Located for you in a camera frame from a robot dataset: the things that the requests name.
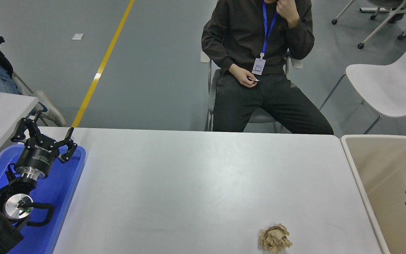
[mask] white chair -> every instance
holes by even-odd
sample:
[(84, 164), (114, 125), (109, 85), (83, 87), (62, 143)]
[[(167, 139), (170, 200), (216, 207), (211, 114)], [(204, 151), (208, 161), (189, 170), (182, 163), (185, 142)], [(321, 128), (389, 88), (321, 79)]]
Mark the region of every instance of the white chair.
[(392, 64), (379, 66), (369, 64), (349, 65), (319, 110), (338, 87), (344, 76), (348, 77), (356, 91), (369, 105), (380, 113), (366, 130), (367, 134), (382, 116), (406, 116), (406, 52)]
[[(338, 14), (338, 16), (332, 20), (332, 24), (336, 25), (338, 22), (338, 19), (342, 16), (342, 14), (345, 12), (345, 10), (348, 9), (352, 5), (352, 3), (355, 0), (351, 0), (347, 6), (344, 7), (344, 9)], [(359, 49), (364, 48), (364, 45), (366, 42), (374, 36), (380, 29), (382, 29), (383, 26), (395, 15), (399, 13), (406, 13), (406, 0), (367, 0), (369, 3), (375, 5), (377, 7), (377, 10), (375, 13), (370, 16), (371, 20), (374, 20), (377, 15), (379, 14), (380, 10), (387, 10), (389, 12), (389, 16), (371, 33), (369, 36), (366, 37), (366, 39), (363, 40), (363, 42), (359, 43), (357, 46)], [(406, 29), (403, 31), (401, 35), (398, 36), (398, 39), (401, 40), (406, 36)]]
[[(22, 95), (37, 97), (39, 102), (47, 107), (48, 111), (45, 114), (40, 115), (40, 120), (46, 126), (48, 126), (48, 123), (45, 121), (45, 119), (52, 121), (58, 127), (64, 127), (66, 125), (66, 121), (61, 112), (56, 108), (56, 106), (54, 106), (45, 92), (42, 90), (32, 91), (31, 88), (29, 88), (29, 86), (26, 85), (26, 83), (15, 72), (12, 75), (12, 80), (17, 85), (17, 88)], [(35, 107), (36, 110), (42, 109), (42, 106), (39, 104), (37, 105), (38, 106)]]
[[(292, 66), (295, 69), (303, 68), (302, 61), (292, 58), (290, 53), (288, 52), (286, 54), (286, 65), (285, 65), (286, 76), (288, 76), (288, 74), (289, 74), (289, 59), (291, 59)], [(209, 98), (208, 98), (208, 116), (207, 116), (207, 121), (206, 121), (206, 131), (211, 131), (212, 124), (213, 124), (214, 103), (216, 101), (217, 79), (219, 78), (219, 73), (221, 70), (217, 69), (214, 73), (214, 77), (211, 79), (212, 61), (203, 51), (201, 51), (200, 61), (202, 63), (209, 63), (209, 68), (208, 68)], [(271, 122), (273, 124), (273, 129), (274, 129), (275, 133), (279, 132), (277, 130), (277, 126), (276, 126), (277, 121), (262, 108), (257, 108), (251, 115), (250, 120), (248, 122), (250, 122), (250, 123), (270, 123)], [(283, 125), (281, 125), (280, 132), (282, 132), (283, 129), (284, 129), (284, 127), (283, 127)]]

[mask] black cable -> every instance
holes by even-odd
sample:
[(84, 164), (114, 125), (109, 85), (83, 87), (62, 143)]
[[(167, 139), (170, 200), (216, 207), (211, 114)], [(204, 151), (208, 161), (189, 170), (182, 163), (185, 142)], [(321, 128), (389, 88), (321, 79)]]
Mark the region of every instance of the black cable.
[(54, 206), (52, 204), (48, 203), (37, 203), (37, 202), (26, 202), (22, 205), (18, 206), (19, 208), (37, 208), (37, 209), (48, 209), (48, 214), (47, 218), (43, 222), (28, 222), (28, 226), (33, 226), (33, 227), (41, 227), (44, 226), (48, 223), (50, 223), (51, 218), (53, 217), (54, 214)]

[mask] white card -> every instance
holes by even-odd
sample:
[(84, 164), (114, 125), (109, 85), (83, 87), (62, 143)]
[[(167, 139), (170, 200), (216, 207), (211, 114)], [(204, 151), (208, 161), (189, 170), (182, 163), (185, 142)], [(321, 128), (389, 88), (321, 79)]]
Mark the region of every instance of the white card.
[(253, 74), (261, 75), (263, 74), (264, 66), (266, 65), (266, 60), (256, 58), (255, 64), (253, 65)]

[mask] gray chair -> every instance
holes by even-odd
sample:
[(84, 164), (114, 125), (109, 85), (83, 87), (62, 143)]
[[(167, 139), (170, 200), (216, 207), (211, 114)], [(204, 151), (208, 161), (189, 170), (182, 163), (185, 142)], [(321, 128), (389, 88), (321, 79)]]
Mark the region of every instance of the gray chair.
[[(338, 14), (338, 16), (332, 20), (332, 24), (336, 25), (338, 22), (338, 19), (342, 16), (342, 14), (345, 12), (345, 10), (348, 9), (352, 5), (352, 3), (355, 0), (351, 0), (344, 8), (343, 10)], [(381, 9), (387, 10), (389, 12), (389, 16), (371, 33), (369, 36), (366, 37), (361, 43), (357, 45), (359, 49), (364, 48), (364, 44), (372, 37), (374, 36), (380, 29), (382, 29), (383, 26), (395, 15), (399, 13), (406, 13), (406, 0), (367, 0), (369, 3), (372, 5), (375, 5), (377, 7), (377, 10), (375, 13), (370, 16), (371, 20), (374, 20), (377, 15), (379, 14)], [(406, 29), (403, 31), (401, 35), (398, 36), (398, 40), (402, 40), (406, 36)]]
[[(46, 126), (49, 126), (45, 119), (53, 122), (58, 127), (64, 127), (66, 125), (66, 120), (62, 116), (61, 112), (56, 108), (56, 106), (50, 101), (50, 98), (42, 90), (32, 91), (31, 88), (21, 79), (21, 77), (13, 73), (12, 77), (13, 82), (17, 85), (18, 90), (21, 95), (37, 97), (39, 102), (48, 108), (47, 113), (42, 113), (40, 115), (40, 120)], [(35, 110), (42, 109), (43, 107), (40, 104), (35, 106)]]
[[(290, 53), (286, 54), (286, 65), (285, 65), (285, 74), (288, 76), (289, 74), (289, 59), (291, 59), (292, 66), (294, 69), (301, 69), (303, 68), (303, 63), (301, 60), (297, 60), (291, 57)], [(217, 89), (217, 81), (219, 78), (219, 74), (221, 72), (220, 69), (217, 69), (214, 72), (213, 78), (212, 76), (212, 61), (211, 59), (202, 51), (200, 61), (203, 63), (208, 63), (208, 92), (209, 92), (209, 99), (208, 99), (208, 116), (206, 121), (206, 131), (211, 131), (213, 128), (213, 111), (214, 111), (214, 103), (216, 100), (216, 89)], [(264, 109), (257, 108), (250, 117), (249, 123), (272, 123), (273, 129), (275, 133), (278, 133), (278, 128), (276, 124), (276, 120), (268, 114)], [(280, 127), (280, 132), (283, 131), (283, 125)]]

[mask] trash bin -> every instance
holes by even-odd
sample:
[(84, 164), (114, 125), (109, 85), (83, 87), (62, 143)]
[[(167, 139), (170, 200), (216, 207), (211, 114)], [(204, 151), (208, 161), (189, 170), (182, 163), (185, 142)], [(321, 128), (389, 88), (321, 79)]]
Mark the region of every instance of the trash bin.
[(345, 135), (347, 160), (384, 254), (406, 254), (406, 136)]

